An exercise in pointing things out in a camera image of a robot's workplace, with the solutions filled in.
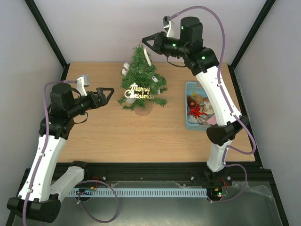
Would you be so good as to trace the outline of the silver glitter ball ornament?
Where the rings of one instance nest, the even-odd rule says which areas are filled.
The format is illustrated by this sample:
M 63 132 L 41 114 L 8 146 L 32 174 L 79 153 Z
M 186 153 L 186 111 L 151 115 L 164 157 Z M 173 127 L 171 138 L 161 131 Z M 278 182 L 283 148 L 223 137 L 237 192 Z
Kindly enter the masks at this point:
M 127 98 L 126 99 L 126 102 L 129 103 L 129 104 L 133 104 L 135 101 L 136 101 L 135 98 Z

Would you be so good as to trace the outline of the gold glitter merry ornament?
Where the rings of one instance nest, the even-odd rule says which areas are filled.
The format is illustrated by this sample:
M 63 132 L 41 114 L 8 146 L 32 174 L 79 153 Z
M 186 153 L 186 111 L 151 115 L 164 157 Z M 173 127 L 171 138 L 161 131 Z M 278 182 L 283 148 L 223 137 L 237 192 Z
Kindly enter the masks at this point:
M 151 94 L 150 88 L 139 87 L 136 83 L 129 86 L 124 92 L 125 98 L 135 98 L 135 99 L 153 99 L 154 96 Z

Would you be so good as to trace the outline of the white pompom ornament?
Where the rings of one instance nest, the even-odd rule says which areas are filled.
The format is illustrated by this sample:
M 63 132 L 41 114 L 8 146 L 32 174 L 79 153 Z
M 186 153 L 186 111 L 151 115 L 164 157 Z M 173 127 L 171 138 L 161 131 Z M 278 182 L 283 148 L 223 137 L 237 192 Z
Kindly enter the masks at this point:
M 130 63 L 129 63 L 129 62 L 125 62 L 125 63 L 123 64 L 123 68 L 122 68 L 122 70 L 121 70 L 121 73 L 122 73 L 123 76 L 126 76 L 126 75 L 127 75 L 128 70 L 129 70 L 129 67 L 130 67 Z

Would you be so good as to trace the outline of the small green christmas tree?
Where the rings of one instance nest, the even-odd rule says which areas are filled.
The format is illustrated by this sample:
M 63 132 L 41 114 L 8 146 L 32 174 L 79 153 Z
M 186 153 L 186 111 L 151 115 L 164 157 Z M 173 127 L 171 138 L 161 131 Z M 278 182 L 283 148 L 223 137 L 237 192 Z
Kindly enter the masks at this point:
M 129 86 L 136 83 L 139 87 L 150 88 L 150 93 L 154 96 L 153 99 L 136 99 L 133 104 L 126 102 L 124 92 L 122 97 L 118 100 L 118 103 L 122 105 L 122 109 L 125 111 L 134 111 L 136 108 L 147 108 L 147 104 L 156 104 L 164 107 L 168 100 L 161 97 L 168 90 L 167 80 L 165 77 L 157 73 L 157 68 L 151 59 L 151 55 L 148 53 L 152 66 L 149 66 L 144 53 L 143 44 L 139 44 L 133 48 L 133 54 L 129 61 L 130 67 L 126 76 L 122 75 L 121 88 L 124 92 L 129 89 Z M 158 79 L 158 82 L 152 80 L 152 76 Z

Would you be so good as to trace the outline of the light blue plastic basket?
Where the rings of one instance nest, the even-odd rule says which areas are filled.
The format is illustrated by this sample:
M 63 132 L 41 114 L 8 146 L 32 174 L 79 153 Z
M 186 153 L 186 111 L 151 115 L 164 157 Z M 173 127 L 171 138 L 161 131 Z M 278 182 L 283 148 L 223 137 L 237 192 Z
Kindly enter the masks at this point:
M 212 126 L 209 119 L 214 116 L 207 93 L 199 82 L 188 81 L 185 85 L 185 95 L 185 128 L 206 131 Z

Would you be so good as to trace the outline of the white candy cane ornament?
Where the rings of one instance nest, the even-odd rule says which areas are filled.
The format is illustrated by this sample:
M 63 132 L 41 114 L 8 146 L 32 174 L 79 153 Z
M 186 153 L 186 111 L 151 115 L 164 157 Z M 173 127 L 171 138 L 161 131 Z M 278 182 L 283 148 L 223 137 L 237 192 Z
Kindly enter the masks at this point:
M 151 63 L 150 57 L 148 55 L 147 49 L 144 45 L 143 45 L 143 53 L 144 53 L 144 56 L 145 56 L 145 59 L 146 59 L 148 65 L 152 66 L 152 63 Z

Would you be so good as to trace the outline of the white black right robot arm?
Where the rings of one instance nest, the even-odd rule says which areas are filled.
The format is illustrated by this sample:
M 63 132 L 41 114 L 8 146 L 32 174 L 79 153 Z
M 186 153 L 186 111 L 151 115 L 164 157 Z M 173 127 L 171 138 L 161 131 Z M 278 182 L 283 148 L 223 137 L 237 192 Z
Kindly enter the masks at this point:
M 180 37 L 173 38 L 158 32 L 142 38 L 142 43 L 152 51 L 167 57 L 183 58 L 184 64 L 205 90 L 213 107 L 217 123 L 206 130 L 211 141 L 211 151 L 204 170 L 209 184 L 221 180 L 227 151 L 236 134 L 249 123 L 247 117 L 233 103 L 218 70 L 220 65 L 214 51 L 203 45 L 203 25 L 197 17 L 185 17 L 180 22 Z

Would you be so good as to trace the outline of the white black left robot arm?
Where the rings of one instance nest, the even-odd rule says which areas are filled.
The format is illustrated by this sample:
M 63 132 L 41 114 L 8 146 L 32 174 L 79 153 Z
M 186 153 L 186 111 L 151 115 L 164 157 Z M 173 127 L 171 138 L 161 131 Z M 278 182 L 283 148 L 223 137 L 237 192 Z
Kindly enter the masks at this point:
M 83 85 L 72 87 L 70 81 L 52 82 L 50 104 L 44 105 L 45 118 L 40 123 L 38 148 L 28 177 L 16 197 L 9 198 L 7 208 L 22 219 L 52 223 L 69 192 L 85 178 L 87 163 L 75 161 L 52 182 L 58 157 L 64 148 L 74 118 L 108 104 L 113 88 L 85 91 Z

